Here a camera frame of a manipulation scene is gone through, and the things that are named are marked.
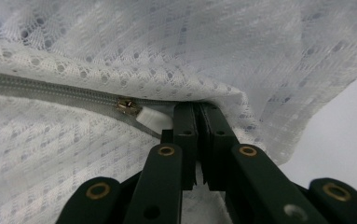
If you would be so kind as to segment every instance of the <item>white zipper pull tab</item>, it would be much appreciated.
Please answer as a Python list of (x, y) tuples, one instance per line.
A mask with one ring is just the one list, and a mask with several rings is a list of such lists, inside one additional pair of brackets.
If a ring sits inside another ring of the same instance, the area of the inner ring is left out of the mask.
[(161, 134), (162, 130), (172, 129), (172, 118), (146, 106), (138, 106), (131, 99), (118, 99), (117, 110), (135, 117), (145, 127)]

